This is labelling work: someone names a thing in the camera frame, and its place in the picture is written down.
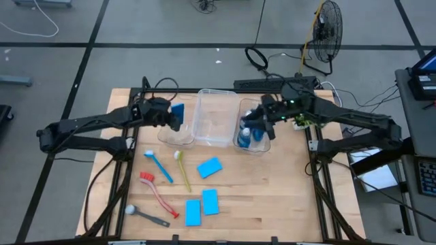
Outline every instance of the blue toothbrush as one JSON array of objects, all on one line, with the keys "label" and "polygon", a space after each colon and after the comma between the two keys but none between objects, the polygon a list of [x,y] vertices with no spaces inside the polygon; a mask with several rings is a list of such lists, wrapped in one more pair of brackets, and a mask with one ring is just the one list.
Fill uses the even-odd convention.
[{"label": "blue toothbrush", "polygon": [[160,162],[157,160],[157,158],[155,157],[155,154],[153,153],[152,150],[147,150],[144,153],[144,156],[152,158],[152,160],[154,160],[154,162],[156,163],[156,165],[160,168],[160,170],[162,171],[162,173],[164,174],[164,176],[168,179],[168,181],[170,183],[173,183],[171,176],[168,174],[168,172],[164,169],[164,167],[162,167],[162,165],[160,164]]}]

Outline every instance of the electric fan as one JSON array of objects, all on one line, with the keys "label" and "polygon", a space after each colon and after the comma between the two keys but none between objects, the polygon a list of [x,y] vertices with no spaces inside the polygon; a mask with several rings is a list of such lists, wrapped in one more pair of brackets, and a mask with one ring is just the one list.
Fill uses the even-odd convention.
[{"label": "electric fan", "polygon": [[332,61],[338,55],[342,42],[342,14],[339,6],[330,0],[325,1],[313,26],[313,40],[307,45],[315,51],[318,60],[330,63],[330,72],[314,68],[304,60],[304,65],[325,76],[333,72]]}]

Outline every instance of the blue bottle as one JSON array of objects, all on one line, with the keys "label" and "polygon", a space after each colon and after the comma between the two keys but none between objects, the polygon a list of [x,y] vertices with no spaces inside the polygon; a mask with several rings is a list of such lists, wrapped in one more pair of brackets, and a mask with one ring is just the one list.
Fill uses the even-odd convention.
[{"label": "blue bottle", "polygon": [[248,148],[251,143],[251,132],[249,128],[244,128],[239,131],[238,145],[241,148]]},{"label": "blue bottle", "polygon": [[260,129],[253,129],[253,139],[256,142],[262,141],[262,139],[264,138],[264,133],[263,130]]}]

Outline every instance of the blue sponge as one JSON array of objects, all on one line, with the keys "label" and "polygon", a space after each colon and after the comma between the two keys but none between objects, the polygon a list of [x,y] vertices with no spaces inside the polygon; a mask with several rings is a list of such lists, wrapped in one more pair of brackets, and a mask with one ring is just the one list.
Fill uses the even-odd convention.
[{"label": "blue sponge", "polygon": [[216,189],[203,190],[203,213],[204,215],[219,214]]},{"label": "blue sponge", "polygon": [[221,169],[223,169],[223,166],[217,157],[213,157],[197,167],[197,170],[202,178],[214,174]]},{"label": "blue sponge", "polygon": [[183,124],[183,119],[185,117],[185,104],[178,103],[171,106],[171,113],[173,113],[180,120],[180,124]]},{"label": "blue sponge", "polygon": [[199,226],[201,224],[200,200],[187,200],[185,225]]}]

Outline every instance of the yellow cable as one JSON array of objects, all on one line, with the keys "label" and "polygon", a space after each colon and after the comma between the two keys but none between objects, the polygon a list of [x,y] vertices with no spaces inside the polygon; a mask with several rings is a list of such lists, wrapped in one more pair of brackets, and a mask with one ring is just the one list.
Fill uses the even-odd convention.
[{"label": "yellow cable", "polygon": [[305,63],[305,55],[306,55],[307,42],[309,41],[309,38],[311,38],[311,33],[312,33],[312,30],[313,30],[313,27],[315,26],[315,21],[317,20],[319,14],[321,12],[321,7],[322,7],[323,2],[324,2],[324,0],[320,0],[320,5],[318,6],[318,9],[316,10],[315,18],[313,18],[311,29],[309,30],[309,33],[306,36],[305,47],[302,49],[302,54],[301,54],[301,64],[300,64],[300,70],[299,70],[300,74],[302,72],[302,67],[303,67],[303,65]]}]

